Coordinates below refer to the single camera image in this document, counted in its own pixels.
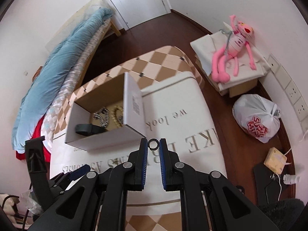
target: dark wooden floor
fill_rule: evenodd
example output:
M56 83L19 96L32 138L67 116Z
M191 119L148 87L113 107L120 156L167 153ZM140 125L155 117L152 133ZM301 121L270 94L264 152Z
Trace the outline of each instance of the dark wooden floor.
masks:
M166 45L178 47L194 63L195 54L189 43L203 35L197 27L174 13L144 22L118 38L103 40L89 66L84 83L124 61ZM281 142L275 136L263 144L246 135L232 116L232 106L238 97L221 97L207 80L205 83L202 92L218 133L228 179L234 185L243 186L246 196L256 204L252 168L265 160L271 147L281 149ZM260 91L255 89L252 93L260 94ZM288 188L281 199L290 195L291 189Z

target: pink panther plush toy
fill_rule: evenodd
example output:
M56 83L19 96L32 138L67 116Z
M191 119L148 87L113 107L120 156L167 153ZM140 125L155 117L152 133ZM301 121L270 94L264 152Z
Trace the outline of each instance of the pink panther plush toy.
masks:
M238 21L238 25L234 25L235 15L230 16L231 27L234 35L231 36L229 43L225 44L221 49L217 50L212 59L212 79L215 82L226 83L230 80L230 75L226 73L225 64L232 58L235 60L235 68L233 75L238 75L238 58L237 55L244 47L247 48L249 55L249 65L251 69L256 70L254 58L252 56L251 48L248 39L254 34L254 30L249 25Z

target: wooden bed frame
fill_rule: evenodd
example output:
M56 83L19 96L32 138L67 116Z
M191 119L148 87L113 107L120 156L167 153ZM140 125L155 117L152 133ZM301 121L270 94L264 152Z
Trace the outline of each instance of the wooden bed frame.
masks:
M84 65L84 69L82 70L82 73L81 73L81 75L79 77L79 80L76 83L74 91L81 87L82 81L84 80L84 76L86 75L86 72L87 72L88 67L89 67L89 65L91 63L91 60L92 60L92 58L93 58L93 56L94 56L98 46L100 45L101 41L105 38L105 36L106 36L107 32L109 31L109 29L112 29L113 33L115 33L117 37L119 37L121 35L121 32L116 28L114 23L112 21L110 21L110 23L107 25L106 29L102 33L102 35L100 37L100 40L99 40L99 43L96 45L95 49L93 49L93 51L91 52L91 54L87 58L86 63Z

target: electrical outlet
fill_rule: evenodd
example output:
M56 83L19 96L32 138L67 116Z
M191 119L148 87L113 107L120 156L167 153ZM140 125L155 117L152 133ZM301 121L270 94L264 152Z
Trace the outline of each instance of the electrical outlet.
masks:
M308 116L308 107L303 97L300 97L294 104L294 109L300 122Z
M270 68L272 69L272 72L276 73L276 71L280 67L280 63L276 60L276 58L272 54L270 54L267 62L270 65Z
M285 89L285 93L287 94L292 104L294 104L301 97L301 93L292 80Z
M285 89L291 81L290 75L286 72L283 66L279 67L275 76L283 89Z

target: small black ring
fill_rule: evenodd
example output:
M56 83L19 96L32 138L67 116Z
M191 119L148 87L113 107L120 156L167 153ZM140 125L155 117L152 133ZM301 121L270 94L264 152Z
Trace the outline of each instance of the small black ring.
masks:
M151 142L156 142L157 146L156 146L155 148L151 148L151 147L150 147L150 143L151 143ZM159 141L158 141L157 139L153 138L153 139L151 139L151 140L148 141L147 146L148 146L148 148L149 148L151 151L158 150L158 148L159 148Z

